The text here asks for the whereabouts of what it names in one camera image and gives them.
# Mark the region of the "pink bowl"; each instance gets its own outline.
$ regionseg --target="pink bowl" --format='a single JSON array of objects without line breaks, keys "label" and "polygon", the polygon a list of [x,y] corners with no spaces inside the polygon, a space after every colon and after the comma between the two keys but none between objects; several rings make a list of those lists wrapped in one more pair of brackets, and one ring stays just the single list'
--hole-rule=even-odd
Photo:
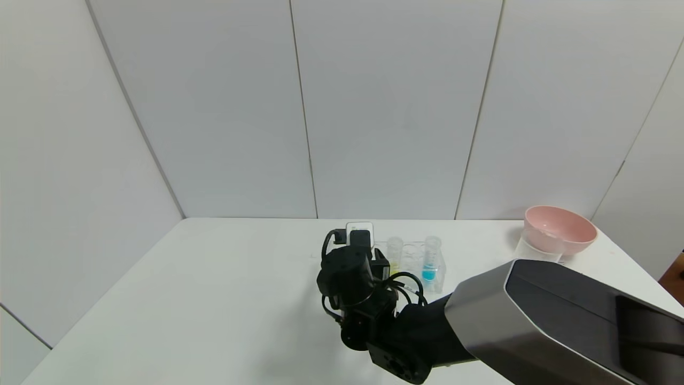
[{"label": "pink bowl", "polygon": [[543,251],[548,251],[547,246],[553,244],[552,235],[561,238],[565,255],[573,255],[586,249],[599,234],[587,218],[554,206],[528,208],[525,211],[525,229],[536,230],[530,232],[529,241]]}]

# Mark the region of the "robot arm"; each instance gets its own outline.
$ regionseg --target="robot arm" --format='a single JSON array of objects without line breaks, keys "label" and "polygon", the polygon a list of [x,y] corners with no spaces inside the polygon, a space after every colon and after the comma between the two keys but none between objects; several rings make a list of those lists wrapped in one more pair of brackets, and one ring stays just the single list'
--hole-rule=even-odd
[{"label": "robot arm", "polygon": [[684,319],[564,266],[514,260],[397,314],[382,253],[327,242],[317,283],[342,341],[411,384],[472,360],[515,384],[684,384]]}]

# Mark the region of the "blue liquid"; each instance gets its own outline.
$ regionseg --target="blue liquid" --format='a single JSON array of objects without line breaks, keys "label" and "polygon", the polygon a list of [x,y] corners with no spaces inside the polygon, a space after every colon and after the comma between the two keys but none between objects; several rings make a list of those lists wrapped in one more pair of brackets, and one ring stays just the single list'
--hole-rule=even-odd
[{"label": "blue liquid", "polygon": [[435,271],[434,266],[423,266],[423,280],[432,281],[436,275],[437,272]]}]

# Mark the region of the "tabletop surface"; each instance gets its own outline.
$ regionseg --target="tabletop surface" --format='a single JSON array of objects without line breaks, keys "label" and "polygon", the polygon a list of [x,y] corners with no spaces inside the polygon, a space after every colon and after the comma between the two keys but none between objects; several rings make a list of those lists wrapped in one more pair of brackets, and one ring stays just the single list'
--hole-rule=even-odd
[{"label": "tabletop surface", "polygon": [[[185,219],[67,333],[24,385],[405,384],[339,339],[315,278],[346,220]],[[444,293],[511,260],[522,221],[373,221],[375,239],[442,238]],[[606,235],[566,266],[664,310],[682,308]],[[509,384],[482,362],[426,384]]]}]

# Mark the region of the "transparent test tube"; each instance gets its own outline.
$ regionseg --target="transparent test tube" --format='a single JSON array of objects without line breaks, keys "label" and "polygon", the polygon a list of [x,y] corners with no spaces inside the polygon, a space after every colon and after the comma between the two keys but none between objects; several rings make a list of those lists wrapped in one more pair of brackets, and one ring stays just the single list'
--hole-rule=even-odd
[{"label": "transparent test tube", "polygon": [[399,266],[402,259],[402,249],[404,242],[398,236],[393,236],[387,240],[387,255],[385,256],[389,261],[389,274],[398,273]]},{"label": "transparent test tube", "polygon": [[422,278],[425,283],[434,281],[442,260],[442,240],[436,236],[425,238],[425,259],[423,259]]}]

